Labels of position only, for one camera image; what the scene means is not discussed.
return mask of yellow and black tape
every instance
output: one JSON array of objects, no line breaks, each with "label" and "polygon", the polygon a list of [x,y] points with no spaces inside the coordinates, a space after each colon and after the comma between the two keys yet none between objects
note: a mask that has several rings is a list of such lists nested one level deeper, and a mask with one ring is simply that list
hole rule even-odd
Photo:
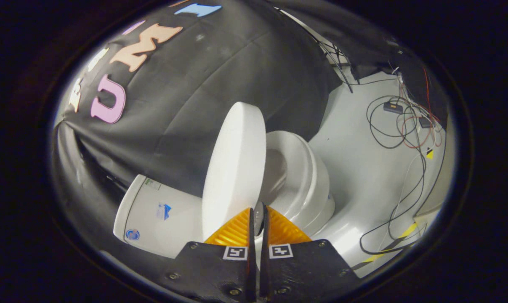
[{"label": "yellow and black tape", "polygon": [[[417,223],[413,223],[411,226],[409,226],[409,228],[404,231],[404,233],[399,236],[396,240],[394,240],[394,242],[388,244],[383,250],[381,250],[381,253],[384,251],[384,250],[390,250],[390,249],[393,249],[395,248],[398,244],[400,244],[401,242],[403,242],[407,236],[409,236],[415,229],[417,229]],[[351,269],[352,270],[358,270],[359,268],[362,268],[366,265],[368,265],[369,263],[372,263],[373,261],[383,257],[383,255],[386,255],[386,253],[382,254],[382,255],[373,255],[371,257],[369,257],[368,259],[360,262],[359,264],[353,266]]]}]

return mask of red wire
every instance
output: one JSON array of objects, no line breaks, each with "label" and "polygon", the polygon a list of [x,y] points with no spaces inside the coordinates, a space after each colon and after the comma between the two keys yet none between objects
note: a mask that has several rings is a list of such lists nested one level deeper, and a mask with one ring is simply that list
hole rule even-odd
[{"label": "red wire", "polygon": [[[406,123],[407,121],[409,121],[409,119],[415,119],[415,118],[418,118],[418,117],[409,117],[409,118],[405,119],[404,124],[402,124],[402,134],[404,133],[404,126],[405,126],[405,123]],[[428,129],[428,134],[427,134],[426,138],[424,139],[424,142],[422,142],[419,146],[410,146],[409,144],[407,144],[407,142],[405,142],[405,140],[404,140],[404,144],[405,144],[408,148],[419,148],[419,147],[423,146],[423,145],[424,145],[424,143],[426,143],[426,140],[428,139],[428,137],[429,137],[429,134],[430,134],[430,133],[431,133],[431,127]]]},{"label": "red wire", "polygon": [[[428,100],[429,115],[430,115],[430,117],[433,117],[434,119],[436,119],[437,122],[440,122],[439,119],[436,116],[434,116],[433,113],[431,112],[431,104],[429,103],[428,75],[426,73],[426,68],[425,67],[423,67],[423,71],[424,71],[424,77],[426,78],[426,99]],[[439,133],[439,136],[441,137],[441,142],[439,143],[439,145],[437,145],[437,143],[435,144],[435,146],[437,146],[437,147],[441,146],[441,144],[443,142],[443,136],[442,136],[442,134]]]},{"label": "red wire", "polygon": [[[420,105],[420,104],[417,104],[417,105],[418,105],[419,107],[422,107],[422,108],[423,108],[423,109],[425,109],[425,110],[428,110],[427,108],[423,107],[423,106],[422,106],[422,105]],[[438,117],[436,117],[433,113],[431,113],[431,112],[429,112],[429,113],[430,113],[430,115],[433,117],[433,119],[435,119],[435,121],[437,121],[437,122],[441,122],[441,120],[439,120],[439,118],[438,118]]]}]

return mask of wire bundle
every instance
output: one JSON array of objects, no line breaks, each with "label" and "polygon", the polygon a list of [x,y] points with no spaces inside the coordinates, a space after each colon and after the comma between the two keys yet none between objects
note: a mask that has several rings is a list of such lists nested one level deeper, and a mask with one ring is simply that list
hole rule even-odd
[{"label": "wire bundle", "polygon": [[[422,197],[423,195],[423,190],[424,190],[424,182],[425,182],[425,172],[426,172],[426,159],[424,157],[424,153],[422,151],[422,146],[427,142],[427,139],[428,137],[430,136],[431,134],[431,130],[434,129],[434,133],[432,134],[433,138],[434,138],[434,146],[440,146],[441,145],[441,142],[442,142],[442,136],[441,136],[441,129],[439,129],[439,131],[437,131],[435,129],[435,126],[436,125],[439,125],[439,119],[437,117],[435,117],[432,113],[431,113],[431,106],[430,106],[430,103],[429,103],[429,84],[428,84],[428,77],[427,77],[427,73],[426,73],[426,69],[423,68],[424,70],[424,74],[425,74],[425,78],[426,78],[426,96],[427,96],[427,102],[428,102],[428,109],[425,109],[424,107],[422,106],[419,106],[419,105],[415,105],[415,104],[412,104],[411,102],[408,101],[407,98],[403,98],[402,97],[402,92],[403,94],[406,94],[406,90],[402,87],[402,85],[400,85],[400,96],[382,96],[380,98],[377,98],[375,100],[373,100],[372,102],[370,102],[370,104],[368,105],[367,107],[367,121],[370,125],[370,132],[372,133],[372,136],[373,138],[375,139],[375,141],[383,146],[384,148],[387,148],[387,149],[394,149],[398,146],[400,146],[401,144],[405,144],[406,146],[408,146],[409,148],[413,148],[413,149],[416,149],[418,151],[418,154],[417,156],[415,156],[410,164],[409,164],[409,167],[407,169],[407,172],[406,172],[406,175],[404,177],[404,183],[405,183],[405,180],[407,178],[407,175],[409,174],[409,171],[410,171],[410,167],[411,165],[413,164],[413,162],[418,158],[420,157],[421,158],[421,162],[422,162],[422,166],[423,166],[423,173],[422,173],[422,176],[421,178],[418,180],[417,184],[410,190],[410,192],[408,192],[408,194],[406,194],[404,197],[403,197],[403,193],[404,193],[404,187],[402,187],[402,193],[400,194],[400,199],[398,200],[398,203],[396,204],[396,206],[394,207],[394,209],[392,209],[392,212],[391,212],[391,215],[390,215],[390,218],[387,222],[381,224],[380,226],[377,226],[371,230],[369,230],[368,232],[366,232],[365,234],[363,234],[360,239],[359,239],[359,245],[360,245],[360,249],[369,254],[369,255],[384,255],[385,253],[392,253],[392,252],[395,252],[395,251],[401,251],[402,249],[405,249],[407,247],[410,247],[412,245],[414,245],[417,240],[414,240],[413,242],[411,243],[408,243],[408,244],[405,244],[403,246],[400,246],[400,247],[397,247],[397,248],[394,248],[394,249],[388,249],[388,250],[382,250],[382,251],[377,251],[377,252],[373,252],[373,251],[369,251],[367,249],[364,248],[363,246],[363,243],[362,243],[362,240],[364,238],[364,236],[366,236],[367,234],[370,234],[371,232],[374,232],[375,230],[377,229],[380,229],[381,227],[383,226],[386,226],[388,225],[387,227],[387,233],[385,234],[385,237],[388,235],[390,235],[390,237],[393,239],[393,240],[396,240],[395,236],[393,236],[393,234],[391,233],[391,229],[390,229],[390,225],[391,225],[391,222],[398,219],[399,217],[401,217],[402,215],[404,215],[404,213],[407,213],[408,211],[410,211],[413,207],[415,207],[415,205],[417,205],[417,203],[420,201],[420,198]],[[398,101],[402,101],[404,102],[404,104],[407,105],[407,107],[404,109],[403,113],[402,114],[399,114],[397,117],[396,117],[396,128],[398,129],[398,135],[391,135],[391,134],[386,134],[385,132],[379,130],[377,127],[375,127],[373,124],[372,124],[372,117],[373,117],[373,112],[379,107],[381,106],[383,103],[377,105],[372,111],[371,113],[368,115],[368,112],[369,112],[369,109],[371,107],[371,105],[378,101],[378,100],[381,100],[383,98],[389,98],[389,102],[393,102],[394,100],[396,100],[396,103],[398,103]],[[417,126],[418,126],[418,119],[420,118],[418,116],[418,113],[421,114],[423,117],[425,117],[426,119],[428,119],[428,121],[430,122],[430,127],[428,129],[428,134],[425,138],[425,140],[420,143],[420,140],[419,140],[419,131],[417,129]],[[407,117],[405,118],[405,115],[406,114],[409,114],[409,115],[412,115],[411,117]],[[402,124],[401,127],[398,126],[398,119],[400,117],[404,117],[404,122]],[[407,121],[413,121],[413,128],[408,132],[407,131],[407,126],[406,126],[406,123]],[[385,135],[385,136],[388,136],[388,137],[391,137],[391,138],[402,138],[402,140],[394,145],[394,146],[385,146],[384,144],[380,143],[379,140],[376,138],[373,130],[376,130],[377,132],[380,132],[381,134]],[[417,137],[417,146],[413,145],[411,142],[409,142],[407,136],[409,136],[411,133],[413,133],[414,131],[416,131],[416,137]],[[441,142],[439,144],[437,144],[437,133],[440,135],[439,137],[441,138]],[[418,198],[415,200],[415,202],[409,206],[406,210],[404,210],[402,213],[400,214],[397,214],[398,213],[398,208],[400,206],[400,204],[410,195],[412,194],[412,192],[414,192],[414,190],[419,186],[419,184],[421,184],[421,190],[420,190],[420,194],[418,196]]]}]

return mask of toilet lid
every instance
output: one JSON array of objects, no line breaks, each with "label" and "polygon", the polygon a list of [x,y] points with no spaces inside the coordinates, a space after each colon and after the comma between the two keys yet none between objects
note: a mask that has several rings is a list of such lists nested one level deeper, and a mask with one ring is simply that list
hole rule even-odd
[{"label": "toilet lid", "polygon": [[229,110],[215,143],[202,194],[204,240],[258,201],[265,170],[265,121],[243,102]]}]

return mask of toilet bowl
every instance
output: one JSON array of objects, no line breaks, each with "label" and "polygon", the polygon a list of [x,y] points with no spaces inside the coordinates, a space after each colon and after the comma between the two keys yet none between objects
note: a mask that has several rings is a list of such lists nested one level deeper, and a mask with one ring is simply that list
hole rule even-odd
[{"label": "toilet bowl", "polygon": [[[266,133],[261,111],[237,102],[229,110],[207,170],[202,198],[138,175],[114,223],[119,240],[175,258],[189,241],[205,242],[258,202],[270,205],[308,236],[332,216],[329,175],[300,136]],[[262,237],[254,240],[261,255]]]},{"label": "toilet bowl", "polygon": [[[267,134],[260,201],[308,236],[321,229],[333,215],[335,204],[329,194],[327,167],[300,136],[282,130]],[[262,242],[262,236],[254,240],[258,267]]]}]

